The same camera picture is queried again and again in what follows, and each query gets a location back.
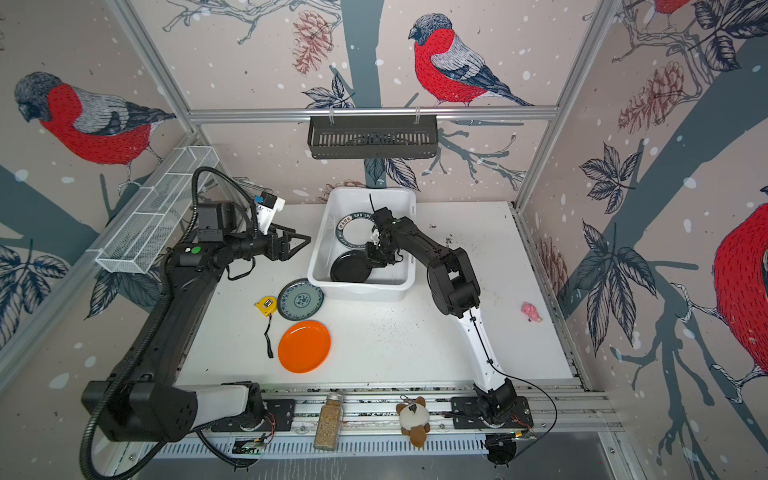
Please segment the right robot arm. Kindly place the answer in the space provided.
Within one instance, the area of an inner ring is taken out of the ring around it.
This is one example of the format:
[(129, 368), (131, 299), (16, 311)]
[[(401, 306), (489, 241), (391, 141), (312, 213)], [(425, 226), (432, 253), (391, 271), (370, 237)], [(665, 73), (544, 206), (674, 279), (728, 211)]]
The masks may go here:
[(477, 416), (490, 426), (511, 422), (518, 395), (510, 378), (501, 372), (485, 331), (480, 312), (481, 288), (467, 252), (438, 243), (410, 218), (397, 218), (386, 207), (375, 210), (372, 220), (377, 236), (365, 246), (368, 265), (392, 265), (405, 251), (426, 267), (427, 284), (437, 309), (456, 319), (475, 357)]

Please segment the teal floral patterned plate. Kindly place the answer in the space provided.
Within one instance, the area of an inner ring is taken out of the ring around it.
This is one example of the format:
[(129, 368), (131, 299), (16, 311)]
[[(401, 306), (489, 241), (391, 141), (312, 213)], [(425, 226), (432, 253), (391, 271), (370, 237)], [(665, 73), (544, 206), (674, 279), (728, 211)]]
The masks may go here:
[(289, 321), (308, 320), (320, 310), (324, 299), (324, 292), (307, 278), (297, 279), (280, 291), (277, 311)]

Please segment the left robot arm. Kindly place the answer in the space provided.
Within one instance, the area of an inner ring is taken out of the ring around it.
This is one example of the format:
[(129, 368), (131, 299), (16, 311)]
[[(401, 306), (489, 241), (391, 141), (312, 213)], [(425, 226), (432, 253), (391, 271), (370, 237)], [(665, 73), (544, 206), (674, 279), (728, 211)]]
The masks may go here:
[(266, 415), (257, 384), (241, 381), (190, 389), (175, 385), (222, 276), (236, 260), (287, 261), (311, 238), (292, 228), (258, 228), (267, 208), (235, 202), (200, 203), (193, 240), (173, 247), (161, 268), (161, 296), (138, 337), (102, 381), (91, 381), (81, 401), (100, 429), (115, 442), (176, 442), (219, 421), (241, 418), (254, 426)]

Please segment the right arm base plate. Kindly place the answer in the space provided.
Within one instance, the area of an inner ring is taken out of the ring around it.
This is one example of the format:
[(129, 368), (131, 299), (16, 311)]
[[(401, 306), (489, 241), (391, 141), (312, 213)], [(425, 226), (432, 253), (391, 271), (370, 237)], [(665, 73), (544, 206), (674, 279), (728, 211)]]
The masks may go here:
[(450, 411), (445, 414), (458, 430), (467, 429), (500, 429), (516, 428), (530, 430), (533, 428), (533, 418), (528, 399), (518, 396), (511, 403), (511, 409), (494, 421), (488, 421), (480, 412), (477, 397), (451, 397)]

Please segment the black round plate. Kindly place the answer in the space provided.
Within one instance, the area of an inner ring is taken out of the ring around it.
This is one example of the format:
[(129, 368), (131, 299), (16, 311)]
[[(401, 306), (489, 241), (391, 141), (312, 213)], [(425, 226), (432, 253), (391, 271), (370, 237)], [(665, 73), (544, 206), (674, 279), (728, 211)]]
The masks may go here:
[(373, 270), (373, 265), (362, 250), (350, 250), (333, 262), (330, 277), (334, 282), (364, 283)]

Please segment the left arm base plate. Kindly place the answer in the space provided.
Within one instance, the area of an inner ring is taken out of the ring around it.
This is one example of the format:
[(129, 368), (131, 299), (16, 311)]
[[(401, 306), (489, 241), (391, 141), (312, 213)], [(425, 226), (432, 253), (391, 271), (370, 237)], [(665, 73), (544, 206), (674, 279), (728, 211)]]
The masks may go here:
[(291, 430), (296, 402), (267, 399), (234, 417), (216, 421), (211, 430), (220, 433), (287, 432)]

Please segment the large green rim plate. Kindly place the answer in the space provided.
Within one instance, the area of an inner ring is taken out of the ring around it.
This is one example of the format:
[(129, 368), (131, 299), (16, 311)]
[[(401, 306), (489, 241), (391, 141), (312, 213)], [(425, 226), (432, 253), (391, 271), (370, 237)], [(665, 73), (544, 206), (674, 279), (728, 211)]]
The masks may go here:
[(364, 249), (376, 230), (372, 214), (354, 212), (342, 217), (336, 224), (336, 240), (350, 249)]

